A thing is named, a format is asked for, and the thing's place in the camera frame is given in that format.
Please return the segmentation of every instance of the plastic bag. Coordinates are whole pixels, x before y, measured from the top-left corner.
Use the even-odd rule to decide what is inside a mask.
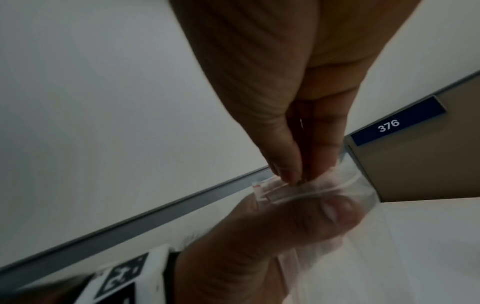
[[[368,212],[345,236],[278,257],[293,303],[414,303],[378,195],[348,154],[314,181],[290,186],[273,177],[254,184],[253,189],[259,208],[337,194],[351,198]]]

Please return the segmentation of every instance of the black wristband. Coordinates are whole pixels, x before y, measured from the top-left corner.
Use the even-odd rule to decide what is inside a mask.
[[[163,272],[163,281],[165,287],[166,304],[175,304],[175,265],[181,252],[172,252],[168,256],[165,271]]]

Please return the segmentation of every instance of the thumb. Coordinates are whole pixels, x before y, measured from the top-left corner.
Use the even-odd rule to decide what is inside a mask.
[[[285,117],[272,125],[244,128],[275,174],[290,184],[301,179],[302,155]]]
[[[246,250],[259,259],[343,235],[357,226],[365,213],[343,196],[305,199],[271,205],[252,219]]]

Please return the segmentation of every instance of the hand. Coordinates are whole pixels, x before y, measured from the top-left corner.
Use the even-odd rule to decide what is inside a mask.
[[[368,69],[420,0],[170,0],[230,114],[289,183],[334,166]]]
[[[180,254],[175,304],[281,304],[289,291],[276,257],[343,235],[363,216],[359,205],[340,196],[272,205],[262,211],[255,197],[247,196]]]

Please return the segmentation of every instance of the blue sign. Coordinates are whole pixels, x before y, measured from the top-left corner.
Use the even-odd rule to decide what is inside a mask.
[[[432,96],[353,133],[351,137],[357,146],[361,146],[446,112],[438,99]]]

